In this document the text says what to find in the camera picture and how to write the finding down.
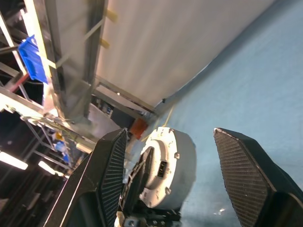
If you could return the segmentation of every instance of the metal frame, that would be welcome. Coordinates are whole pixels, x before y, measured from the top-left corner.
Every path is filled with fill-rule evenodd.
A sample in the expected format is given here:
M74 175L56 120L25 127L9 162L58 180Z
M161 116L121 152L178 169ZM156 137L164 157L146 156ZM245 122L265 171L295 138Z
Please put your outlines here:
M46 160L49 160L49 161L51 161L51 162L53 162L53 163L56 163L58 166L61 166L61 167L63 167L64 169L68 169L68 170L71 169L71 168L69 168L67 165L62 164L61 162L58 162L57 160L55 160L55 159L53 159L53 158L51 158L51 157L48 157L47 155L42 154L42 153L40 153L40 152L38 152L38 151L36 151L36 150L34 150L34 153L37 154L37 155L39 155L39 156L41 156L41 157L43 157L43 158L45 158Z
M45 117L43 114L43 107L33 101L26 100L17 94L9 92L3 87L0 87L0 98L3 107L9 111L17 111L22 113L23 116L30 116L31 118L44 118L47 119L47 124L52 128L60 127L61 130L65 130L74 138L75 142L87 144L88 142L82 138L85 137L91 141L91 146L98 141L94 135L90 133L91 127L85 122L82 124L74 124L73 122L67 123L66 120L56 118L52 115Z
M142 118L141 115L139 115L136 111L131 110L130 108L120 104L119 102L117 102L116 100L104 95L102 92L98 91L98 90L94 90L93 91L93 95L95 95L96 97L104 100L105 102L111 104L113 107L123 111L124 113L130 115L133 118Z
M88 20L87 33L82 39L74 43L75 47L65 53L61 53L60 21L58 21L58 12L55 10L57 4L64 4L64 1L25 0L27 11L32 15L36 42L58 115L65 119L77 121L89 114L95 64L107 1L95 0L85 3L89 7L86 16ZM86 58L82 78L75 79L73 75L65 74L69 66L65 63L83 43L85 43L85 54L89 57Z
M96 88L100 85L102 85L103 87L109 89L110 91L113 91L115 93L119 93L120 96L122 96L123 98L127 99L128 101L136 104L137 106L143 108L144 110L152 113L152 114L156 114L156 110L153 106L147 104L146 102L142 101L141 99L133 96L132 94L128 93L127 91L124 91L123 89L117 87L116 85L108 82L106 79L104 78L97 78L97 83L96 83Z
M26 100L27 100L28 102L31 103L30 109L32 109L32 110L34 109L34 110L38 111L38 113L41 113L41 109L39 109L39 108L40 108L39 105L35 105L35 104L29 99L28 94L27 94L25 88L24 88L23 85L22 85L22 82L23 82L25 79L27 79L28 73L27 73L25 67L23 66L22 60L21 60L21 58L20 58L20 56L19 56L19 54L18 54L18 52L17 52L18 46L15 46L15 43L13 42L12 37L11 37L11 35L10 35L10 33L9 33L9 30L8 30L8 28L7 28L7 26L6 26L5 20L4 20L3 16L2 16L1 12L0 12L0 27L1 27L2 31L3 31L3 33L4 33L4 36L5 36L6 40L7 40L7 43L9 44L9 47L0 49L0 53L7 53L7 52L12 52L12 53L13 53L13 55L14 55L16 61L17 61L17 64L18 64L18 66L19 66L19 68L20 68L20 70L21 70L21 73L23 74L22 77L20 78L20 81L21 81L21 82L18 83L18 81L17 81L16 84L19 86L19 88L20 88L22 94L24 95L24 97L26 98ZM9 67L9 66L7 66L7 65L5 65L5 64L3 64L3 63L1 63L1 62L0 62L0 70L2 70L2 71L4 71L5 73L11 75L11 76L13 77L13 79L19 75L19 73L18 73L16 70L12 69L11 67ZM41 138L41 137L37 134L37 132L35 131L35 129L33 128L33 126L32 126L29 122L26 121L26 124L28 125L28 127L29 127L30 130L33 132L33 134L34 134L35 137L38 139L38 141L39 141L39 143L40 143L41 145L44 145L44 146L50 148L51 150L55 151L55 148L54 148L54 146L53 146L53 144L52 144L52 141L51 141L51 139L49 138L48 133L46 132L45 128L44 128L42 125L40 125L40 127L41 127L41 129L42 129L42 131L43 131L43 133L44 133L44 137L46 137L47 141L49 142L49 145L43 142L43 138ZM64 168L66 168L66 165L64 165L64 164L62 164L62 163L59 163L59 162L57 162L57 161L56 161L55 163L58 164L58 165L60 165L60 166L62 166L62 167L64 167Z

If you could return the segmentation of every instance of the light blue floor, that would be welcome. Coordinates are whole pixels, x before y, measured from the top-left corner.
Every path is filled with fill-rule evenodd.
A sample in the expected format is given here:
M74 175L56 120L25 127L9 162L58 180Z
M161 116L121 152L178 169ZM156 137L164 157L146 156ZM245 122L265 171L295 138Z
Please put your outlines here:
M183 226L240 226L224 188L215 127L256 139L303 189L303 0L272 6L194 81L159 106L167 109L159 126L173 102L168 127L189 134L197 151L197 178L182 209ZM142 147L137 142L133 153Z

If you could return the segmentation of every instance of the ceiling light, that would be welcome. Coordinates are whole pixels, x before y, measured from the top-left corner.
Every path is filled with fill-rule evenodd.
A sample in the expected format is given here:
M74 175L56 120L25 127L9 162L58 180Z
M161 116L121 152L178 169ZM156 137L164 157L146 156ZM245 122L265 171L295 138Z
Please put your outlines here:
M1 151L0 151L0 161L23 170L25 170L28 167L28 164L26 164L25 162L22 162L19 159Z
M43 168L44 170L46 170L47 172L51 173L52 175L59 175L59 176L64 176L63 173L55 171L54 169L52 169L48 164L46 164L44 161L40 161L38 164L41 168Z

